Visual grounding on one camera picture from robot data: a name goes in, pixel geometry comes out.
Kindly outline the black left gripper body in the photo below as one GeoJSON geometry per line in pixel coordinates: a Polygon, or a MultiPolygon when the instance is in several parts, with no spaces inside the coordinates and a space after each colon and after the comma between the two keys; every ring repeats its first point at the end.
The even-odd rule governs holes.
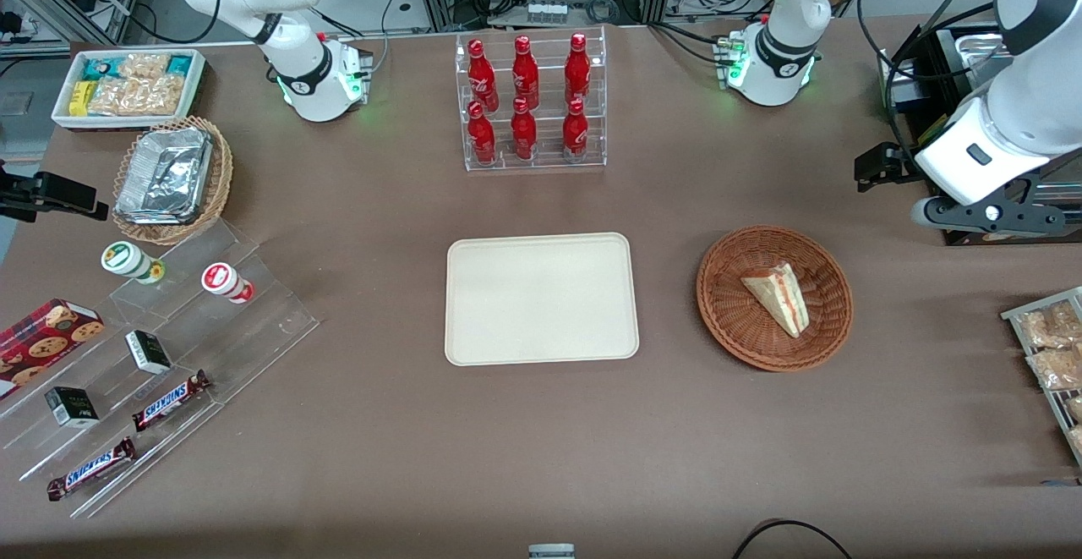
{"type": "Polygon", "coordinates": [[[923,181],[912,154],[898,143],[883,144],[883,178],[895,184],[923,181]]]}

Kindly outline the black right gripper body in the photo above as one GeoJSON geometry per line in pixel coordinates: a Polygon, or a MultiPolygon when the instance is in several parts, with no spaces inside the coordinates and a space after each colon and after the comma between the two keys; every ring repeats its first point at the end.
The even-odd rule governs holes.
{"type": "Polygon", "coordinates": [[[24,223],[35,223],[41,204],[37,173],[18,175],[1,167],[1,216],[24,223]]]}

